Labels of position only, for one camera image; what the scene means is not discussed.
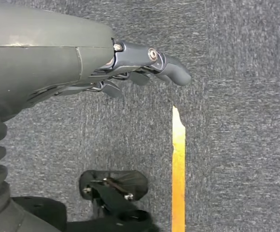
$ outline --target floor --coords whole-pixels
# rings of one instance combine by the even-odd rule
[[[52,98],[8,122],[13,195],[89,204],[86,169],[149,177],[140,206],[171,230],[172,107],[186,129],[186,231],[280,231],[280,1],[8,0],[103,22],[118,38],[177,56],[188,87],[120,83],[124,96]]]

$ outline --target bolt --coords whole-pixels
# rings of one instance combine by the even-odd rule
[[[118,43],[113,45],[113,48],[114,48],[114,50],[115,50],[115,52],[121,52],[121,51],[123,51],[123,47],[122,47],[122,45],[120,45],[120,44],[118,44]]]
[[[152,61],[157,61],[157,52],[154,48],[149,49],[149,58]]]
[[[89,192],[91,192],[91,191],[91,188],[84,188],[83,189],[83,192],[84,193],[89,193]]]
[[[128,193],[127,195],[125,195],[124,198],[125,198],[128,201],[131,201],[134,198],[134,195],[132,195],[131,193]]]

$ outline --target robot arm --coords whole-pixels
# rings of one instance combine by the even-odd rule
[[[152,75],[180,86],[191,81],[189,72],[175,58],[115,40],[103,24],[0,4],[0,140],[7,133],[5,121],[38,102],[83,91],[116,97],[121,91],[111,80],[145,85]],[[0,159],[5,154],[0,147]],[[0,231],[57,231],[11,200],[6,176],[7,168],[0,165]]]

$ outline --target gray robot forearm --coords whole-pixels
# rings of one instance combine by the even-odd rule
[[[112,37],[90,20],[0,4],[1,119],[88,81],[113,57]]]

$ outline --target yellow tape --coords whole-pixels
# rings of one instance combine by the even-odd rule
[[[185,232],[185,127],[172,109],[172,232]]]

